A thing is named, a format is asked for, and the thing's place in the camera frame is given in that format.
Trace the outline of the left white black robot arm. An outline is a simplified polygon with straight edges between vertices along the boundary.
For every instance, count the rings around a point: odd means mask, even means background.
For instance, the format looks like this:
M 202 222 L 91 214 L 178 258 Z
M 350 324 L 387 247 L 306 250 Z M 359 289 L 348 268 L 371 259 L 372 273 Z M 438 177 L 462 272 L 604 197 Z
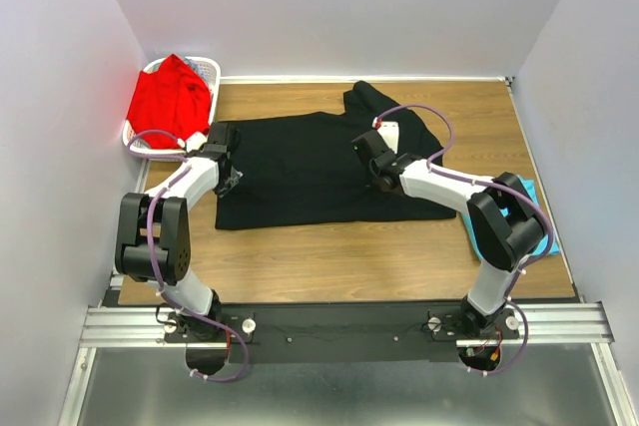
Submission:
M 120 203 L 115 268 L 147 283 L 174 308 L 176 326 L 202 342 L 230 336 L 221 323 L 218 294 L 190 267 L 190 209 L 208 192 L 222 197 L 240 180 L 232 153 L 240 132 L 228 123 L 211 123 L 209 132 L 184 141 L 159 129 L 139 132 L 125 142 L 136 157 L 178 161 L 162 183 L 144 193 L 128 193 Z

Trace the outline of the black t shirt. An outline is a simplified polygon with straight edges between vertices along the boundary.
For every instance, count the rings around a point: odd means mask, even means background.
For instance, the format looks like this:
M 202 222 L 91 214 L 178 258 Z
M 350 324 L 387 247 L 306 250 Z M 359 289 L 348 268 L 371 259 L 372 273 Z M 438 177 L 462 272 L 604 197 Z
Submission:
M 384 114 L 399 125 L 398 151 L 427 158 L 442 145 L 422 119 L 364 81 L 342 98 L 339 115 L 315 112 L 235 123 L 240 141 L 232 164 L 242 177 L 218 199 L 216 229 L 456 216 L 427 200 L 383 192 L 351 146 L 374 117 Z

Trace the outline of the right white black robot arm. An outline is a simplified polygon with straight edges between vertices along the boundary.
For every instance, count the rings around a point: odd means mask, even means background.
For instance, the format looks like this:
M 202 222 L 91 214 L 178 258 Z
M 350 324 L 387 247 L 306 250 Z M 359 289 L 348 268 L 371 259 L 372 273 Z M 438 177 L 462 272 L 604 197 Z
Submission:
M 382 190 L 469 217 L 481 264 L 474 285 L 461 300 L 458 324 L 465 335 L 484 336 L 495 326 L 525 267 L 547 253 L 534 253 L 540 243 L 552 246 L 548 216 L 514 174 L 472 176 L 413 154 L 399 156 L 376 129 L 356 137 L 351 146 Z

